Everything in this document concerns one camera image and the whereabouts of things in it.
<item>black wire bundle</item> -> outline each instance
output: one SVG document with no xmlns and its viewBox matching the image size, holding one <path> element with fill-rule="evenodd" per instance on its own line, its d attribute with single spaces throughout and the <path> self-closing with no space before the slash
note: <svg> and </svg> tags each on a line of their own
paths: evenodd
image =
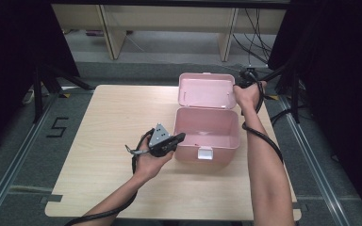
<svg viewBox="0 0 362 226">
<path fill-rule="evenodd" d="M 142 142 L 145 140 L 145 138 L 148 137 L 149 135 L 152 135 L 154 131 L 155 131 L 155 129 L 152 129 L 152 130 L 146 132 L 146 134 L 142 136 L 142 138 L 140 139 L 140 142 L 138 143 L 136 150 L 140 149 L 140 145 L 142 145 Z M 132 157 L 132 173 L 135 173 L 136 168 L 137 168 L 137 156 L 134 154 Z M 138 193 L 138 191 L 135 192 L 135 194 L 126 203 L 124 203 L 123 205 L 121 205 L 118 208 L 115 208 L 113 210 L 109 210 L 109 211 L 106 211 L 106 212 L 100 213 L 100 214 L 88 215 L 88 216 L 83 216 L 80 218 L 72 219 L 71 221 L 66 223 L 65 226 L 71 226 L 71 225 L 74 225 L 77 223 L 82 223 L 82 222 L 86 222 L 86 221 L 90 221 L 90 220 L 98 219 L 98 218 L 106 218 L 106 217 L 118 214 L 118 213 L 122 212 L 124 209 L 126 209 L 135 200 L 135 198 L 137 197 L 137 193 Z"/>
<path fill-rule="evenodd" d="M 261 34 L 260 34 L 260 23 L 259 23 L 259 20 L 260 20 L 260 9 L 257 8 L 255 10 L 256 12 L 256 23 L 254 25 L 254 22 L 252 21 L 252 18 L 251 16 L 249 15 L 249 12 L 247 9 L 245 9 L 245 12 L 246 12 L 246 15 L 248 16 L 248 19 L 249 19 L 249 22 L 254 30 L 254 36 L 252 39 L 249 39 L 248 36 L 246 34 L 244 34 L 245 38 L 250 42 L 250 45 L 249 45 L 249 48 L 247 48 L 246 46 L 244 46 L 241 42 L 239 42 L 239 40 L 237 39 L 237 37 L 233 34 L 233 37 L 235 39 L 235 41 L 237 42 L 237 44 L 244 50 L 248 53 L 248 60 L 249 60 L 249 64 L 251 64 L 251 55 L 253 57 L 256 57 L 258 60 L 262 61 L 263 63 L 267 64 L 268 61 L 269 61 L 269 57 L 270 57 L 270 54 L 269 52 L 272 50 L 271 47 L 266 44 L 262 39 L 261 39 Z M 260 42 L 260 45 L 257 45 L 255 44 L 255 37 L 258 38 L 259 42 Z M 261 56 L 255 54 L 254 52 L 252 52 L 252 46 L 256 46 L 258 48 L 260 48 L 262 51 L 263 51 L 263 54 L 264 54 L 264 58 L 262 58 Z"/>
</svg>

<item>black handheld tool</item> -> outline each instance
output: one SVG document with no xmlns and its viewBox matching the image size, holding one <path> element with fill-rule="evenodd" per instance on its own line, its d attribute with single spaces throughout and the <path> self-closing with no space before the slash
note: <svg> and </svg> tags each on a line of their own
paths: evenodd
<svg viewBox="0 0 362 226">
<path fill-rule="evenodd" d="M 177 144 L 184 141 L 185 139 L 185 133 L 171 136 L 160 123 L 157 124 L 155 129 L 148 131 L 146 133 L 146 136 L 147 135 L 151 135 L 148 142 L 149 150 L 131 150 L 126 145 L 125 148 L 131 154 L 138 155 L 142 153 L 150 153 L 155 157 L 162 157 L 170 151 L 175 151 Z"/>
<path fill-rule="evenodd" d="M 258 79 L 258 74 L 254 68 L 247 68 L 239 72 L 238 86 L 242 89 L 250 87 Z"/>
</svg>

